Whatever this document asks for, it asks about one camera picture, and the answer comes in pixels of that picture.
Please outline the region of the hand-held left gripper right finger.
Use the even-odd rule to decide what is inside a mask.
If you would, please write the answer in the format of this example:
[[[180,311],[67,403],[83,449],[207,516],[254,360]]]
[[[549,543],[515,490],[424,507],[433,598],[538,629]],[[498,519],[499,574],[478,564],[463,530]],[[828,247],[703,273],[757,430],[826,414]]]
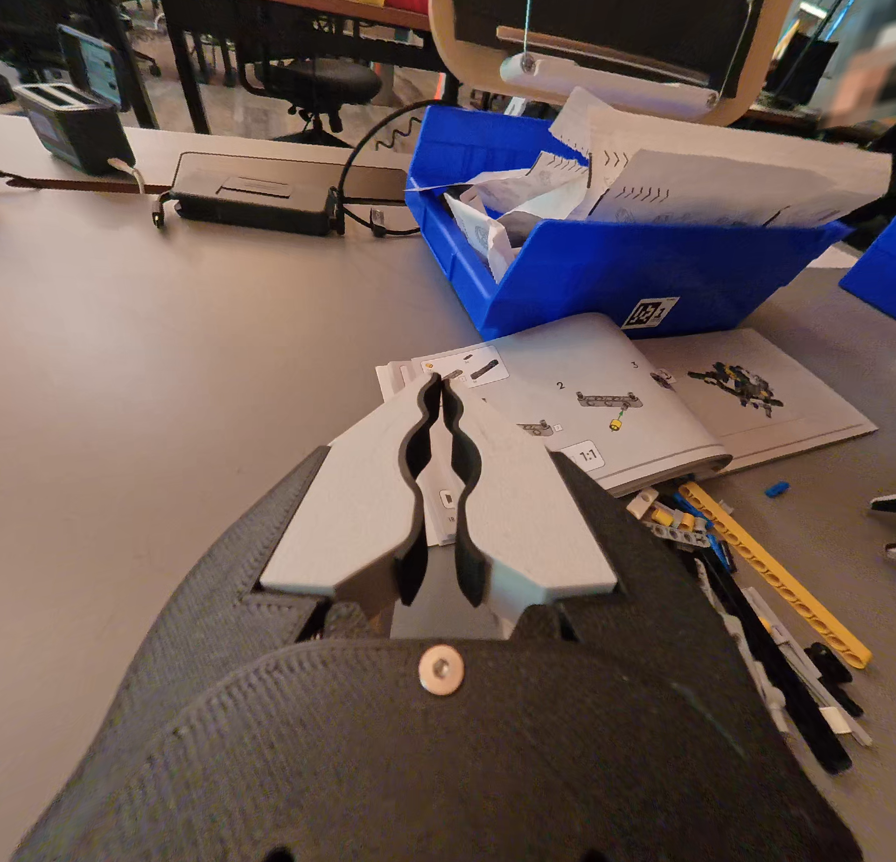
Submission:
[[[504,640],[523,613],[557,601],[608,596],[618,577],[561,473],[564,455],[484,401],[442,380],[451,435],[455,566],[463,596],[486,608]]]

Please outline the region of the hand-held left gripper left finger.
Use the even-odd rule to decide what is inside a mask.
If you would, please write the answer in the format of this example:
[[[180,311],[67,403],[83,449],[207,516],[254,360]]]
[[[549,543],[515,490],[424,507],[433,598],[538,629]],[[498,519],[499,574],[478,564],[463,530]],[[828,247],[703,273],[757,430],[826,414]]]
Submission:
[[[418,477],[441,402],[441,375],[423,375],[330,442],[265,589],[354,602],[371,617],[413,603],[428,560]]]

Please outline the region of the lego instruction booklet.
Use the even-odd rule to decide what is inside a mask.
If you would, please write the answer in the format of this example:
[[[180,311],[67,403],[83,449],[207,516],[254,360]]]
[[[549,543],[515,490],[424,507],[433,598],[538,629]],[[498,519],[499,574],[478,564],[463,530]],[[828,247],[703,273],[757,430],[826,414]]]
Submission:
[[[574,315],[375,369],[385,400],[430,372],[469,386],[616,498],[877,430],[753,329],[633,340],[605,315]]]

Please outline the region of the long yellow lego beam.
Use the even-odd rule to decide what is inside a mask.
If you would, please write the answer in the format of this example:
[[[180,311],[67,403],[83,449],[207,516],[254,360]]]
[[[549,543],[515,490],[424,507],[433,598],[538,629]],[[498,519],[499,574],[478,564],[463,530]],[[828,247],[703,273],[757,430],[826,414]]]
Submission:
[[[692,507],[711,520],[715,531],[774,588],[790,607],[818,632],[845,662],[856,669],[865,669],[872,661],[868,646],[861,642],[807,587],[781,565],[766,548],[726,512],[703,488],[689,481],[678,487],[678,493]]]

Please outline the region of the pile of loose lego pieces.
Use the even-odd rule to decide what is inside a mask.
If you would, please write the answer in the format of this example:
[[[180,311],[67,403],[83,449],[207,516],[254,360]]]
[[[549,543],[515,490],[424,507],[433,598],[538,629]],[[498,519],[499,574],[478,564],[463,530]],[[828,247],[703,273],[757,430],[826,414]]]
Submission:
[[[820,640],[801,645],[761,592],[736,580],[737,558],[761,576],[723,540],[708,517],[681,497],[678,488],[671,495],[645,488],[626,508],[676,551],[697,580],[734,641],[778,732],[788,736],[794,726],[824,771],[831,775],[848,771],[852,760],[841,738],[851,737],[866,748],[873,744],[860,722],[862,707],[844,690],[853,671],[863,669],[849,666],[813,629]]]

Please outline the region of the plain blue plastic bin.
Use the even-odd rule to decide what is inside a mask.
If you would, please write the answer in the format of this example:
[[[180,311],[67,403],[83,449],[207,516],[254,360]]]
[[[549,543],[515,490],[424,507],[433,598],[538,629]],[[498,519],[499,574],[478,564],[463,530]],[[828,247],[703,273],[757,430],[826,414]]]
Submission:
[[[841,278],[839,287],[895,319],[895,219]]]

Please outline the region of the blue plastic bin with tag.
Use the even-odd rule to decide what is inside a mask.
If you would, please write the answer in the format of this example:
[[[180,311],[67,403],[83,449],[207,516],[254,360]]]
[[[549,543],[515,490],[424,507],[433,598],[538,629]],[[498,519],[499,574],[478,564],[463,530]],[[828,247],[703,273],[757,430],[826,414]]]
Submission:
[[[442,202],[483,171],[532,165],[541,151],[584,163],[529,117],[432,106],[409,166],[406,202],[483,340],[596,312],[642,338],[730,330],[850,232],[624,226],[549,220],[496,282]]]

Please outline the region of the black power adapter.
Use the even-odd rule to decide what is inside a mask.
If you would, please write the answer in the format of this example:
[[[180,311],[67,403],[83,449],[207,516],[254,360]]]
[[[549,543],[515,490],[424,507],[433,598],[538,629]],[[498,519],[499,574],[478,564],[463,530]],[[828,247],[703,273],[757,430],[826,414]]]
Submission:
[[[345,233],[328,163],[186,151],[167,192],[182,217],[225,226],[310,237]]]

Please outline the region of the crumpled white paper bags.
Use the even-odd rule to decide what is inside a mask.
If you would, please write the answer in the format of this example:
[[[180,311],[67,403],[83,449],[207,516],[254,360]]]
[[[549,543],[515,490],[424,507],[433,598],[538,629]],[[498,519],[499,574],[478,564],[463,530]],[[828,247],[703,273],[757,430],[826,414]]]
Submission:
[[[496,282],[549,220],[813,229],[886,196],[890,154],[637,115],[573,90],[551,136],[584,164],[541,151],[442,198]]]

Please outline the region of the black office chair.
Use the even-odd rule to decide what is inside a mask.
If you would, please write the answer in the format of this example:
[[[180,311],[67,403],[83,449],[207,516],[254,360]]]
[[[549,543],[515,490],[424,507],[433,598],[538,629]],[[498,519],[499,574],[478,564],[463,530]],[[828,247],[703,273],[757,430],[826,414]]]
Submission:
[[[252,63],[260,86],[251,84],[247,64],[237,57],[240,85],[250,94],[285,100],[288,113],[299,116],[304,128],[275,138],[276,141],[349,149],[340,139],[342,106],[365,106],[380,93],[383,84],[370,67],[353,61],[313,57],[289,64],[261,61]]]

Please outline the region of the black toaster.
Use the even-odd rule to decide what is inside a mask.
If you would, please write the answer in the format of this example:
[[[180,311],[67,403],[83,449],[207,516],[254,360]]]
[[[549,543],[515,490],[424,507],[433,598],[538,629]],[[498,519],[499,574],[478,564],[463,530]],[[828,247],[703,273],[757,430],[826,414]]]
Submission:
[[[115,160],[125,170],[136,158],[116,106],[71,84],[19,84],[13,87],[43,146],[87,175],[106,175]]]

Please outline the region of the dark box with cyan label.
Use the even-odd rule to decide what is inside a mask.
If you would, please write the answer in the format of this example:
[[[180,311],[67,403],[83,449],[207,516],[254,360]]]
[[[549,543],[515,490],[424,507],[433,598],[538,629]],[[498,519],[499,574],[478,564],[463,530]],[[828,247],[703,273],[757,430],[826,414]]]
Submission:
[[[118,112],[126,112],[128,100],[118,51],[76,28],[64,24],[56,28],[72,84]]]

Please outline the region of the curved wooden frame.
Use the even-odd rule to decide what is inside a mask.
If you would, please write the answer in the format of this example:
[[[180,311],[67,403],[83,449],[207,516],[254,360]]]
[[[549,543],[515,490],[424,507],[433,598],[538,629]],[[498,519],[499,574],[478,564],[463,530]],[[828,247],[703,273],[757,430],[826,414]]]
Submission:
[[[556,56],[717,91],[715,109],[688,122],[729,126],[763,88],[788,7],[788,0],[429,0],[428,17],[442,61],[473,89],[540,101],[505,83],[500,65],[520,53]]]

